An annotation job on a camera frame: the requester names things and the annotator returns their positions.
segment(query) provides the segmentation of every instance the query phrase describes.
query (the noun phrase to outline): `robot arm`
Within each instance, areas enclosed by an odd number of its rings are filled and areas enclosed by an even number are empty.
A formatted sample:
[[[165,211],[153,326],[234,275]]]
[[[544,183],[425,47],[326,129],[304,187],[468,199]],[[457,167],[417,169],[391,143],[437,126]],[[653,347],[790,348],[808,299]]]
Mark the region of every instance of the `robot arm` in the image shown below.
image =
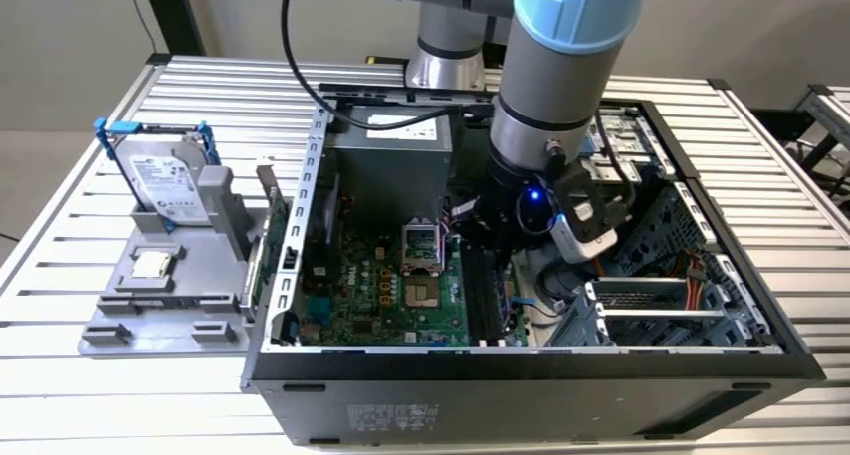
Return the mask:
[[[643,0],[509,0],[512,12],[507,0],[421,1],[512,13],[487,177],[455,208],[459,231],[501,256],[551,234],[568,262],[587,260],[616,243],[633,193],[603,201],[575,159]]]

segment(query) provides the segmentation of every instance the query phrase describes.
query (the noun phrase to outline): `metal table surface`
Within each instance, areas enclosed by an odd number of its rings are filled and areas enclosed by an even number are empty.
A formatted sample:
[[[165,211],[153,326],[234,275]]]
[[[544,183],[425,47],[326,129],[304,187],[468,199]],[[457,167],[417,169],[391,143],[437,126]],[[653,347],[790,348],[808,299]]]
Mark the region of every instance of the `metal table surface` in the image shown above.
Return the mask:
[[[318,82],[399,85],[396,66],[304,66]],[[497,86],[497,73],[488,85]],[[628,445],[359,447],[356,452],[553,451],[689,454],[850,451],[847,220],[733,93],[705,81],[615,77],[605,95],[655,101],[732,231],[816,353],[827,382],[696,441]],[[174,57],[148,65],[110,119],[214,128],[233,190],[261,206],[253,160],[294,188],[312,102],[272,62]],[[258,396],[238,393],[241,357],[92,360],[82,323],[133,231],[133,199],[92,142],[0,269],[0,452],[261,453],[288,446]]]

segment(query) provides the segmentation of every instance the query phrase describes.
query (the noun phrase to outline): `metal chassis frame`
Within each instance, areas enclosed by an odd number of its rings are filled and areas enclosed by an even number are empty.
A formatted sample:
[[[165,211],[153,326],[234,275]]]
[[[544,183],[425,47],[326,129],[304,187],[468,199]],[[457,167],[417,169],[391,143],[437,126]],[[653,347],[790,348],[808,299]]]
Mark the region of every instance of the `metal chassis frame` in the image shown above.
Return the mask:
[[[401,92],[409,101],[411,90],[401,90]],[[731,107],[739,105],[733,95],[728,94],[724,97]],[[587,383],[588,390],[609,390],[613,386],[608,384],[616,377],[625,376],[640,380],[656,379],[657,381],[663,379],[685,379],[699,383],[699,380],[709,373],[711,379],[724,380],[732,389],[736,386],[760,387],[760,389],[767,387],[755,399],[744,402],[733,409],[720,412],[685,433],[643,433],[633,435],[635,438],[647,439],[656,437],[656,435],[661,436],[661,438],[693,438],[721,428],[735,418],[765,407],[824,378],[814,356],[808,352],[778,302],[770,295],[767,286],[757,276],[748,257],[729,232],[720,216],[721,213],[700,184],[699,174],[660,118],[655,105],[644,101],[617,101],[611,99],[604,99],[603,104],[604,102],[615,104],[629,103],[640,108],[641,114],[661,141],[661,146],[673,160],[680,181],[695,197],[695,201],[705,215],[716,235],[717,244],[728,255],[739,275],[749,287],[749,292],[760,304],[761,311],[774,325],[774,333],[782,340],[786,353],[743,359],[739,356],[721,356],[720,353],[669,354],[665,350],[649,350],[641,353],[620,351],[616,356],[612,356],[603,348],[596,350],[561,349],[549,351],[488,347],[487,349],[471,348],[469,350],[456,351],[451,355],[436,355],[433,353],[416,353],[408,349],[405,349],[405,352],[399,353],[396,349],[381,349],[380,347],[376,350],[363,347],[353,347],[351,350],[343,347],[321,350],[317,347],[316,350],[309,350],[298,347],[272,346],[268,343],[270,331],[280,331],[281,329],[273,327],[272,315],[276,315],[274,313],[282,315],[285,311],[280,312],[280,309],[290,309],[293,304],[292,295],[298,268],[298,261],[296,261],[290,267],[281,268],[278,273],[280,282],[274,283],[276,288],[270,301],[262,305],[261,312],[268,311],[268,313],[258,315],[257,322],[264,321],[265,324],[257,324],[254,328],[242,372],[242,388],[245,390],[256,389],[262,393],[277,417],[282,416],[280,412],[281,401],[290,395],[284,392],[336,391],[338,384],[353,384],[353,386],[357,386],[359,382],[365,383],[365,381],[377,380],[392,381],[393,383],[400,383],[401,386],[404,386],[404,383],[421,384],[424,381],[440,386],[447,385],[451,381],[475,380],[483,386],[487,386],[496,380],[571,380],[572,383]],[[305,156],[308,158],[306,161],[309,161],[310,157],[317,158],[321,155],[322,120],[321,111],[316,111],[306,143],[309,146]],[[302,201],[308,197],[304,191],[309,189],[310,179],[313,178],[301,178],[296,201]],[[305,224],[308,211],[304,211],[304,215],[298,216],[297,205],[298,203],[296,202],[288,231],[293,231],[293,227]],[[297,238],[298,233],[289,233],[286,238],[289,236]],[[290,246],[288,240],[284,241],[284,248],[286,246]],[[772,382],[779,379],[794,380],[794,383],[771,387]],[[338,443],[338,441],[338,439],[330,437],[330,439],[322,438],[321,440],[300,440],[297,443]]]

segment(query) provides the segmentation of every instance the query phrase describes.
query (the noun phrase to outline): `wire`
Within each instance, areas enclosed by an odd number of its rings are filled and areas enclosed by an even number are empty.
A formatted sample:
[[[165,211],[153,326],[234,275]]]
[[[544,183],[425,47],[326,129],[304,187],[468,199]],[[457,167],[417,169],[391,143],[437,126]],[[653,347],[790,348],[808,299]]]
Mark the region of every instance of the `wire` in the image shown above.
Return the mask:
[[[156,40],[153,39],[153,34],[149,32],[149,27],[146,26],[146,21],[144,20],[144,15],[141,14],[138,0],[133,0],[133,5],[136,6],[136,13],[138,14],[138,20],[141,21],[144,32],[146,33],[146,37],[149,38],[149,45],[153,47],[153,53],[156,54],[158,53],[158,49],[156,48]]]
[[[671,253],[667,253],[664,256],[653,259],[652,261],[649,261],[647,264],[644,264],[637,271],[635,271],[632,273],[632,277],[635,276],[643,276],[644,274],[647,274],[649,271],[649,269],[652,268],[657,268],[657,265],[661,264],[664,261],[667,261],[669,258],[672,258],[673,256],[679,255],[680,251],[675,251]]]
[[[444,109],[436,110],[435,112],[429,112],[427,114],[420,114],[419,116],[407,119],[404,121],[399,121],[397,123],[389,124],[369,124],[363,121],[357,121],[337,111],[330,104],[321,98],[321,96],[316,93],[316,91],[309,86],[304,75],[301,75],[301,71],[297,67],[297,63],[294,62],[294,56],[292,54],[292,46],[289,44],[289,2],[290,0],[280,1],[280,39],[282,41],[282,53],[286,57],[286,64],[289,65],[289,70],[292,72],[292,76],[297,83],[300,84],[304,92],[313,99],[316,104],[332,115],[336,117],[338,121],[355,126],[356,128],[364,129],[367,131],[388,131],[392,129],[404,128],[411,126],[412,124],[421,123],[423,121],[428,121],[437,116],[443,116],[444,114],[459,114],[461,112],[460,107],[445,107]]]
[[[14,241],[16,243],[20,243],[20,242],[21,242],[21,239],[20,239],[20,238],[16,238],[14,236],[9,236],[9,235],[8,235],[8,234],[5,234],[5,233],[0,233],[0,238],[2,238],[2,239],[8,239],[9,241]]]
[[[601,263],[599,262],[599,258],[592,259],[593,269],[596,270],[596,276],[600,278],[605,275],[605,271],[601,269]]]
[[[567,262],[561,258],[556,258],[553,261],[545,264],[545,266],[543,266],[543,269],[540,269],[540,271],[536,273],[536,278],[533,278],[533,288],[536,289],[537,294],[541,294],[549,300],[563,301],[568,303],[573,299],[572,293],[569,294],[555,293],[545,286],[545,278],[548,278],[548,273],[560,269],[561,266],[565,267],[565,265],[567,265]]]
[[[840,187],[844,185],[844,181],[847,181],[848,175],[850,173],[844,174],[840,178],[838,178],[838,181],[835,181],[835,185],[832,186],[832,189],[830,189],[828,191],[830,198],[835,196],[835,194],[838,194],[838,191],[840,191]]]
[[[635,185],[632,180],[625,176],[625,171],[623,171],[623,166],[620,166],[620,161],[616,159],[616,155],[613,154],[613,146],[611,145],[611,140],[608,139],[608,133],[605,131],[605,127],[601,124],[601,114],[596,112],[596,128],[599,130],[599,136],[601,137],[601,142],[605,143],[605,153],[608,153],[608,160],[611,161],[611,166],[613,166],[613,171],[616,175],[623,180],[623,184],[625,185],[625,194],[623,195],[623,204],[625,207],[632,206],[635,204]]]
[[[688,296],[685,297],[685,311],[689,311],[691,310],[691,293],[692,293],[691,278],[685,278],[685,288],[688,292]]]
[[[536,304],[528,304],[528,303],[517,303],[517,304],[520,306],[524,306],[525,308],[533,309],[537,313],[540,313],[543,316],[545,316],[549,319],[556,319],[559,317],[559,315],[551,314],[543,311],[543,308],[540,308]]]

